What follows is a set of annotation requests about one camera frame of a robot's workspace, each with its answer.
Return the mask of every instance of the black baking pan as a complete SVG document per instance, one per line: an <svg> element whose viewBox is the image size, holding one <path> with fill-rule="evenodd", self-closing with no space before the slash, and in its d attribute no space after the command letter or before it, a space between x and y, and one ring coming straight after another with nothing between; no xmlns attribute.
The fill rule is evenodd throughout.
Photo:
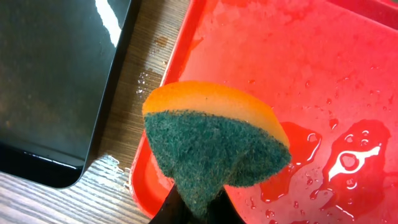
<svg viewBox="0 0 398 224"><path fill-rule="evenodd" d="M141 1L0 1L0 171L55 188L96 158Z"/></svg>

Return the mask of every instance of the wooden table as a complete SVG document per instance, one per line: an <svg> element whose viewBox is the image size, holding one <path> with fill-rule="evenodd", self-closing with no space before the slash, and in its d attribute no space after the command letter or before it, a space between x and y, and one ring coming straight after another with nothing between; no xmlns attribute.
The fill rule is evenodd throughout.
<svg viewBox="0 0 398 224"><path fill-rule="evenodd" d="M159 86L188 0L143 0L98 159L65 190L0 174L0 223L148 223L128 189L141 106Z"/></svg>

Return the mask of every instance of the green scouring pad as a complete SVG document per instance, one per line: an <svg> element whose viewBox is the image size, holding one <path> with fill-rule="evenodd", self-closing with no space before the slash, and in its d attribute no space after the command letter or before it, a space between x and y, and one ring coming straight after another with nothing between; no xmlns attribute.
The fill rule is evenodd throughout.
<svg viewBox="0 0 398 224"><path fill-rule="evenodd" d="M272 110L238 90L203 82L158 88L143 108L150 147L197 218L225 184L248 187L286 166L289 141Z"/></svg>

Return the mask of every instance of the wet wooden surface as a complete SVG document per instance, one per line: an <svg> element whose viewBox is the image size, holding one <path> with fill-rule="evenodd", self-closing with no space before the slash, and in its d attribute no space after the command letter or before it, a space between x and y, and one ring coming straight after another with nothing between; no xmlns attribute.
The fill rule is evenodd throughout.
<svg viewBox="0 0 398 224"><path fill-rule="evenodd" d="M141 138L141 106L159 86L188 0L143 0L98 159L69 189L0 174L0 223L148 223L128 173Z"/></svg>

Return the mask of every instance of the red plastic tray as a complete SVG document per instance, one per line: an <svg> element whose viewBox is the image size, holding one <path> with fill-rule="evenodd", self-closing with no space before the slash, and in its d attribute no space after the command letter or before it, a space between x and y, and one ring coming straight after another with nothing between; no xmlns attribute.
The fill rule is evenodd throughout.
<svg viewBox="0 0 398 224"><path fill-rule="evenodd" d="M392 1L192 1L162 84L202 80L271 105L292 163L226 186L247 223L398 223L398 6ZM145 134L131 190L153 217L172 187Z"/></svg>

